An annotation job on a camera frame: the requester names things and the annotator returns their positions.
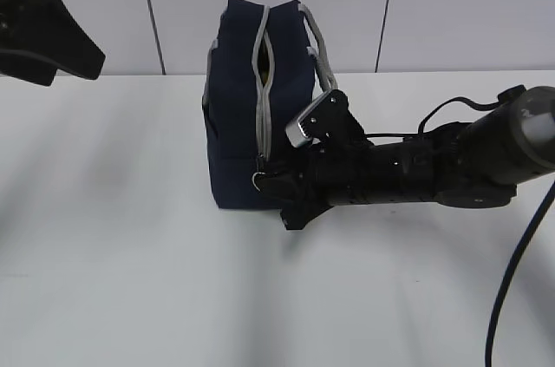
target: fabric bag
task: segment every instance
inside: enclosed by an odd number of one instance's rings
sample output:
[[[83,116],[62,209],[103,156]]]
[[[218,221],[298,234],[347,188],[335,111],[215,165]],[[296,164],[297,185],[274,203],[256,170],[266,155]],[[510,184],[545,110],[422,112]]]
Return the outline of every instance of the fabric bag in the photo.
[[[323,90],[336,88],[322,34],[303,4],[270,8],[228,0],[208,54],[202,99],[212,194],[220,208],[282,207],[264,197],[252,177],[291,153],[284,129],[311,103],[315,70]]]

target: black object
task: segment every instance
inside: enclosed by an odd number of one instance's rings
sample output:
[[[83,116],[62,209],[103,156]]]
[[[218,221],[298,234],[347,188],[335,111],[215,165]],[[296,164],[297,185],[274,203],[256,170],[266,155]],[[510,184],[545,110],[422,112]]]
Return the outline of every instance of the black object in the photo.
[[[58,69],[96,79],[105,56],[62,0],[0,0],[0,72],[48,86]]]
[[[285,125],[312,100],[315,63],[298,1],[228,0],[208,59],[203,111],[212,193],[221,208],[281,208],[254,173],[289,162]]]
[[[381,146],[367,140],[346,96],[334,92],[340,102],[318,105],[310,112],[317,120],[303,122],[303,131],[319,142],[299,152],[289,170],[255,177],[264,193],[289,201],[282,218],[290,230],[340,205],[504,206],[517,184],[555,171],[555,88],[518,86],[488,105],[457,97],[450,101],[494,110],[474,123],[452,122],[426,133],[421,124],[418,134]]]

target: white tabletop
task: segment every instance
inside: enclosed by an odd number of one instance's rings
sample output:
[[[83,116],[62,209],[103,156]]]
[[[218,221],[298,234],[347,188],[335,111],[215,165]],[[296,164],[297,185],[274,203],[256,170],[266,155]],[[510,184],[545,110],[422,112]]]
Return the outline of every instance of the white tabletop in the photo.
[[[340,75],[369,132],[555,72]],[[209,187],[203,76],[0,80],[0,366],[483,365],[506,263],[552,177],[496,210],[335,208],[302,233]],[[449,106],[430,123],[474,120]],[[555,213],[501,314],[496,366],[555,364]]]

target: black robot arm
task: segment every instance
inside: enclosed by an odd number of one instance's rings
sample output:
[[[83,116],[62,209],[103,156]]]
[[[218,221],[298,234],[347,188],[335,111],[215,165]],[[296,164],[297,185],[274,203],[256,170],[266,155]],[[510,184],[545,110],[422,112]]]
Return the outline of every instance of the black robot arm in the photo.
[[[555,88],[526,91],[520,85],[498,98],[485,106],[455,98],[451,101],[493,111],[474,123],[452,122],[424,132],[429,115],[418,133],[376,146],[350,114],[346,95],[330,91],[287,128],[291,142],[304,145],[291,167],[258,174],[254,182],[263,193],[289,201],[282,211],[289,230],[303,229],[333,206],[505,206],[517,184],[555,171]]]
[[[0,0],[0,73],[48,86],[58,69],[96,79],[104,60],[62,0]]]

